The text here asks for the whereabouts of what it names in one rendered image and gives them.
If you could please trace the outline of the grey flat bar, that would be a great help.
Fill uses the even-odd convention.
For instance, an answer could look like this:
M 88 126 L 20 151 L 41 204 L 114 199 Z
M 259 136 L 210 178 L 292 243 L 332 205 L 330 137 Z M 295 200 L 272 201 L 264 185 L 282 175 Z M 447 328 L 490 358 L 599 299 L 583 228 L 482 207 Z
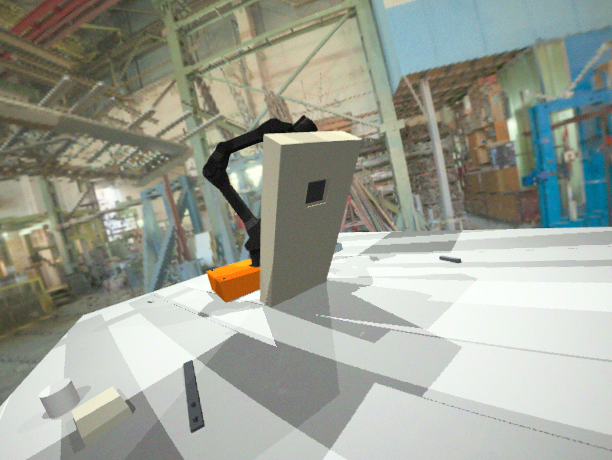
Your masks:
M 186 399 L 188 405 L 189 427 L 192 433 L 204 427 L 192 360 L 184 363 L 184 377 Z

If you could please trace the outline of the dark grey small bar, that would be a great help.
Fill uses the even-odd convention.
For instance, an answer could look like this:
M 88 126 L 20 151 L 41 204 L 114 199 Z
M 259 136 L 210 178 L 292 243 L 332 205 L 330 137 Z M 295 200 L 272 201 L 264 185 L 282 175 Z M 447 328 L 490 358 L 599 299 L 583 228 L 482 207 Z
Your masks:
M 447 257 L 447 256 L 439 256 L 439 260 L 441 261 L 451 261 L 451 262 L 455 262 L 455 263 L 461 263 L 461 258 L 452 258 L 452 257 Z

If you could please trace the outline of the grey panel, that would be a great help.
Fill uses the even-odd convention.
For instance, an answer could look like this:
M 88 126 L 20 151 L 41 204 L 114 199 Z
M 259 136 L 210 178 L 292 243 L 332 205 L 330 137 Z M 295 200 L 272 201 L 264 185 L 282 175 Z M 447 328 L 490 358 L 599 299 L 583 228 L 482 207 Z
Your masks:
M 327 282 L 362 139 L 263 134 L 260 302 L 272 308 Z

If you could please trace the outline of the grey cylinder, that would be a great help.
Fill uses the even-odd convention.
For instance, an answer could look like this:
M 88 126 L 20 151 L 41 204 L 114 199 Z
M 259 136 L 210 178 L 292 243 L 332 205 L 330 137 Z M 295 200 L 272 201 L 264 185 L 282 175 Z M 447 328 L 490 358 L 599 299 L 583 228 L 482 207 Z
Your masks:
M 39 394 L 49 418 L 57 418 L 70 412 L 78 405 L 80 397 L 71 379 L 56 381 Z

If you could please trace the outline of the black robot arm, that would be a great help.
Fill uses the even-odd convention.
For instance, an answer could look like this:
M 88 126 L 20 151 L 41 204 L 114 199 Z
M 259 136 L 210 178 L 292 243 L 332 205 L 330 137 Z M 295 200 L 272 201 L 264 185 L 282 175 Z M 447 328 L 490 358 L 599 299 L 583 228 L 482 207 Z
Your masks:
M 263 134 L 317 131 L 318 128 L 315 123 L 304 115 L 293 125 L 291 123 L 282 122 L 278 118 L 273 118 L 263 122 L 253 131 L 218 143 L 215 151 L 204 165 L 202 170 L 203 176 L 221 191 L 224 198 L 230 203 L 245 224 L 246 233 L 249 237 L 245 247 L 247 251 L 249 251 L 252 261 L 252 264 L 248 265 L 249 267 L 260 267 L 261 218 L 257 219 L 251 213 L 249 207 L 231 186 L 229 182 L 230 178 L 226 172 L 229 157 L 231 153 L 263 142 Z

